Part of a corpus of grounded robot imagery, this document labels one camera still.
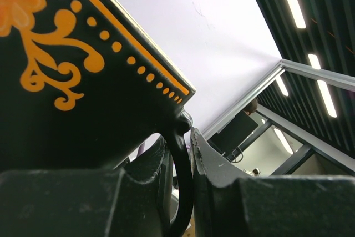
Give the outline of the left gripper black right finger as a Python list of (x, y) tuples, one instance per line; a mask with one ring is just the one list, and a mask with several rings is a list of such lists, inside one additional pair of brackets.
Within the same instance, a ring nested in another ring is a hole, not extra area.
[(253, 177), (190, 136), (197, 236), (354, 235), (354, 177)]

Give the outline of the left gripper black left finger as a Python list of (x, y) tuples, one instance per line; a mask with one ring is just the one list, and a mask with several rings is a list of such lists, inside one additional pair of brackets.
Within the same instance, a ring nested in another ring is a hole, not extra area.
[(163, 236), (172, 160), (163, 138), (115, 170), (1, 174), (2, 236)]

